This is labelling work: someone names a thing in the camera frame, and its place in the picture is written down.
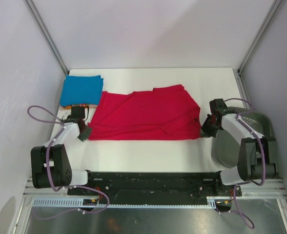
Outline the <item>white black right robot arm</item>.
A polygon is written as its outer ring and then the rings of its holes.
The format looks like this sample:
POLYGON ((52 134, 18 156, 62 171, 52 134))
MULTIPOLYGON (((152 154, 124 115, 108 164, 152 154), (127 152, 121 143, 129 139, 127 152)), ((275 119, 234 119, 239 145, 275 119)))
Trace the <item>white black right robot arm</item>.
POLYGON ((230 185, 254 183, 262 186, 266 179, 278 176, 278 151, 271 133, 270 120, 252 107, 228 107, 226 100, 209 103, 211 113, 201 126, 200 136, 216 137, 219 131, 228 132, 239 145, 237 164, 220 172, 212 183, 213 192, 225 195, 230 185))

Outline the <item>red t shirt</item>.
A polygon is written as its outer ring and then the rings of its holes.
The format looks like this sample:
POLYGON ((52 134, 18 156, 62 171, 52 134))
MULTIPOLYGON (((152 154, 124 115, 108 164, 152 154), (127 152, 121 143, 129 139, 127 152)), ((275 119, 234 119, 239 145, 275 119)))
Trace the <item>red t shirt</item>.
POLYGON ((181 84, 127 95, 104 91, 89 140, 198 139, 200 110, 181 84))

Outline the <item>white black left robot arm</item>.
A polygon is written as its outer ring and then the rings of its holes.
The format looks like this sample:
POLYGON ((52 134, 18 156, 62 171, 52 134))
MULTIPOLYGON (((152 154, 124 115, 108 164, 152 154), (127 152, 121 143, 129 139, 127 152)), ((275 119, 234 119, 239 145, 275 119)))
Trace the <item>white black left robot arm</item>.
POLYGON ((78 186, 85 195, 94 192, 95 182, 88 178, 88 171, 73 170, 68 159, 66 148, 74 140, 85 142, 91 134, 86 123, 83 106, 71 107, 66 119, 56 118, 53 124, 59 124, 59 131, 43 146, 31 150, 31 170, 33 186, 37 189, 52 188, 57 192, 62 188, 78 186))

